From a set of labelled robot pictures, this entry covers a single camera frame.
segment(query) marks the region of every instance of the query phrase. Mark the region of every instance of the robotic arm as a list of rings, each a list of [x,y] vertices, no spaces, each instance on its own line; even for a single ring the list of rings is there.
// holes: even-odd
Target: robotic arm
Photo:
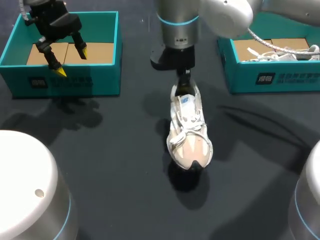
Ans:
[[[199,18],[219,37],[234,39],[249,32],[260,43],[282,52],[317,54],[274,46],[255,35],[249,27],[259,12],[320,27],[319,0],[156,0],[156,7],[163,45],[152,50],[151,65],[156,70],[177,70],[179,78],[195,66],[194,45],[198,41]]]
[[[25,6],[30,6],[30,19]],[[87,59],[87,44],[83,41],[79,30],[82,24],[78,15],[70,14],[61,0],[19,0],[19,7],[27,26],[35,24],[43,36],[35,44],[38,51],[44,54],[51,70],[66,77],[62,65],[52,52],[50,45],[67,36],[71,36],[74,46],[82,59]]]

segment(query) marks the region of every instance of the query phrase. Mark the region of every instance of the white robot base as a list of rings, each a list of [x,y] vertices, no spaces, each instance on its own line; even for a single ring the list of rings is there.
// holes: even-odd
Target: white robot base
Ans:
[[[296,184],[288,221],[295,240],[320,240],[320,141],[311,151]]]
[[[75,240],[74,200],[51,152],[37,139],[0,130],[0,239]]]

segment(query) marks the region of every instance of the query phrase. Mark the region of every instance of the white sneakers in box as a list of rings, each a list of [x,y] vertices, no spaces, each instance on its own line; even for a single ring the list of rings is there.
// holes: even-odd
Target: white sneakers in box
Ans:
[[[269,51],[265,52],[263,54],[259,54],[258,52],[254,51],[251,48],[247,49],[251,54],[256,56],[256,58],[249,60],[248,62],[266,62],[266,61],[319,61],[320,60],[320,49],[317,45],[312,45],[308,49],[297,49],[295,51],[298,52],[309,52],[309,53],[319,53],[319,55],[295,55],[292,53],[286,53],[286,52],[275,52],[275,51]]]

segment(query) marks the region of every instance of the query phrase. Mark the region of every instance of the blue light ring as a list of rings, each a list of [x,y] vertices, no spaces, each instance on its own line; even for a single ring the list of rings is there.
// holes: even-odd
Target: blue light ring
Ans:
[[[190,21],[176,23],[176,22],[166,21],[166,20],[162,19],[158,14],[157,14],[157,16],[158,16],[159,20],[161,22],[163,22],[164,24],[167,24],[167,25],[170,25],[170,26],[175,26],[175,27],[192,24],[194,21],[196,21],[199,18],[199,16],[196,16],[194,19],[192,19]]]
[[[66,224],[68,222],[68,219],[69,219],[70,210],[71,210],[71,196],[69,195],[69,210],[68,210],[68,214],[66,215],[66,218],[65,218],[65,221],[64,221],[64,224],[63,224],[61,230],[59,231],[59,233],[55,236],[55,238],[53,240],[57,240],[59,238],[59,236],[61,235],[61,233],[63,232],[63,230],[65,229],[65,226],[66,226]]]
[[[303,219],[300,211],[299,211],[299,208],[298,208],[298,204],[297,204],[297,188],[298,188],[298,183],[299,181],[296,183],[296,186],[295,186],[295,190],[294,190],[294,203],[295,203],[295,208],[296,208],[296,211],[301,219],[301,222],[303,223],[303,225],[305,226],[305,228],[312,234],[312,236],[314,236],[315,239],[317,240],[320,240],[320,237],[318,237],[312,230],[311,228],[307,225],[306,221]]]

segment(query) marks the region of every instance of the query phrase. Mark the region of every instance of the black logo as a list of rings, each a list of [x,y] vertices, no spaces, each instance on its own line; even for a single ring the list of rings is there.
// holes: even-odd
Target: black logo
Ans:
[[[276,74],[274,72],[262,72],[259,73],[255,84],[256,85],[270,85],[275,79]]]
[[[47,89],[48,85],[45,77],[29,77],[29,82],[33,89]]]

